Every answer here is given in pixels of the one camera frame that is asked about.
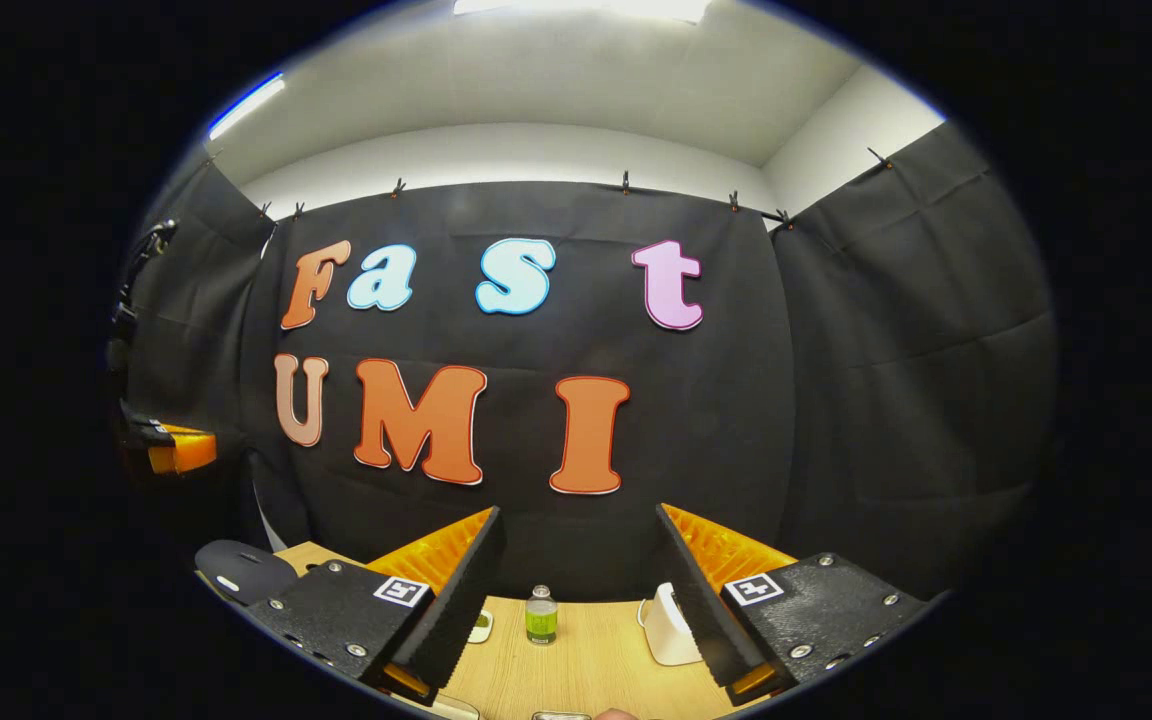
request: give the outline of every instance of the foam letter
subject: foam letter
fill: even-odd
[[[567,438],[562,468],[550,476],[550,487],[568,495],[616,492],[621,475],[612,470],[612,433],[630,386],[611,378],[567,378],[554,392],[567,403]]]
[[[449,365],[434,373],[420,402],[412,406],[397,365],[388,359],[358,363],[362,381],[362,438],[353,456],[364,465],[388,468],[393,457],[403,470],[416,467],[420,448],[430,440],[420,470],[430,478],[473,486],[483,469],[473,463],[473,407],[488,378],[473,367]]]
[[[385,311],[397,310],[412,296],[407,283],[415,266],[416,251],[410,247],[381,247],[362,260],[362,268],[366,272],[349,283],[346,301],[357,310],[366,310],[372,305]]]
[[[325,247],[301,256],[296,260],[296,283],[291,287],[291,302],[283,314],[285,331],[300,328],[314,319],[314,300],[323,300],[332,287],[332,270],[349,259],[349,241],[342,240],[335,245]]]
[[[700,324],[704,310],[682,300],[682,275],[700,276],[700,262],[685,258],[679,243],[664,240],[636,250],[634,264],[645,268],[643,302],[653,323],[670,331],[687,331]]]
[[[278,424],[283,425],[283,432],[293,442],[312,447],[323,437],[323,378],[328,373],[328,362],[321,357],[305,358],[305,420],[296,419],[291,408],[291,381],[296,377],[300,361],[294,355],[274,356],[274,370],[278,374],[275,396],[278,397]]]
[[[553,268],[556,259],[548,241],[522,237],[499,241],[483,252],[480,263],[483,274],[492,282],[479,283],[473,296],[484,313],[531,313],[550,295],[550,275],[545,270]]]

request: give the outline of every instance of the orange letter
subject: orange letter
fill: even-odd
[[[323,437],[323,378],[328,373],[328,362],[321,357],[305,358],[306,418],[303,423],[296,419],[296,411],[291,409],[291,379],[297,365],[300,363],[294,355],[274,356],[274,370],[278,372],[278,424],[283,425],[283,432],[293,442],[311,447]]]
[[[403,470],[416,467],[420,447],[430,439],[429,457],[420,470],[445,483],[473,486],[483,469],[473,463],[473,407],[488,378],[473,367],[449,365],[434,373],[420,403],[412,407],[397,365],[388,359],[358,363],[362,381],[362,439],[353,456],[364,465],[388,468],[392,461],[381,435]]]
[[[287,314],[283,314],[285,331],[300,328],[314,319],[314,305],[310,304],[310,296],[323,300],[332,286],[332,270],[348,259],[349,241],[342,240],[323,250],[306,252],[296,260],[296,283],[291,287],[291,304],[287,306]]]
[[[563,465],[550,476],[550,487],[570,495],[616,492],[621,475],[612,470],[612,432],[630,386],[611,378],[567,378],[554,392],[567,403],[567,439]]]

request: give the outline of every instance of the ceiling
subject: ceiling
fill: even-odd
[[[275,68],[285,90],[207,143],[223,150],[215,164],[242,185],[394,132],[529,122],[636,132],[761,167],[861,67],[740,0],[713,0],[698,26],[452,6],[404,5]]]

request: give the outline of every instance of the orange ridged pad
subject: orange ridged pad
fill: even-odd
[[[465,520],[435,530],[418,541],[410,541],[389,555],[367,562],[367,569],[394,577],[417,579],[429,584],[434,594],[442,593],[444,585],[456,571],[461,559],[470,550],[470,543],[488,521],[492,509],[477,511]]]
[[[214,434],[196,429],[182,429],[180,425],[162,426],[172,433],[175,447],[150,448],[150,465],[154,468],[156,473],[187,473],[217,458]]]
[[[687,543],[687,550],[691,551],[691,556],[705,574],[708,586],[717,593],[721,593],[723,584],[733,579],[748,578],[750,575],[785,568],[791,562],[797,562],[776,548],[765,546],[753,538],[742,536],[736,530],[723,528],[699,515],[679,510],[677,507],[664,502],[660,507],[664,507],[669,520],[673,520],[673,525],[679,529],[679,535]]]

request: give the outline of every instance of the white wall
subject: white wall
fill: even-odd
[[[862,65],[763,165],[776,207],[799,213],[874,167],[865,147],[888,158],[942,122],[918,96]]]
[[[356,142],[300,160],[242,187],[270,205],[271,218],[392,191],[399,177],[417,187],[494,181],[573,181],[666,190],[773,211],[776,202],[752,165],[676,142],[577,126],[498,123],[454,126]]]

